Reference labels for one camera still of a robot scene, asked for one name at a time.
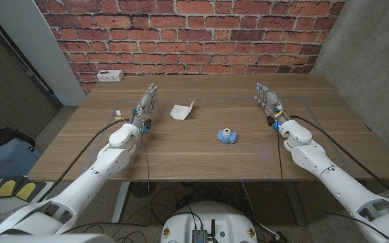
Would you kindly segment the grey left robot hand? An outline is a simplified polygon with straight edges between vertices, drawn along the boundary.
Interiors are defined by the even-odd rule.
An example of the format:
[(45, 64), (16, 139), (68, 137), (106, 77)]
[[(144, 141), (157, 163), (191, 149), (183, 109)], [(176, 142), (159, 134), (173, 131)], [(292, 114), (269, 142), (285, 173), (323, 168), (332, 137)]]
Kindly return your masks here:
[(141, 97), (132, 116), (131, 124), (138, 128), (143, 127), (144, 123), (151, 119), (155, 106), (157, 104), (157, 91), (159, 87), (151, 83), (145, 94)]

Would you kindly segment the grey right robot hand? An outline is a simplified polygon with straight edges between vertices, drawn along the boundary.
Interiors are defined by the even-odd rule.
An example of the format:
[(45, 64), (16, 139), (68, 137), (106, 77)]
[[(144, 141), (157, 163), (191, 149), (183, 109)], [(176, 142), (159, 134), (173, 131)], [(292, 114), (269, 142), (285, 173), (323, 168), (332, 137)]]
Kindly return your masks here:
[(274, 91), (260, 82), (256, 83), (256, 86), (257, 96), (254, 96), (254, 99), (264, 108), (268, 126), (278, 130), (283, 123), (290, 120), (290, 117), (286, 114), (282, 101)]

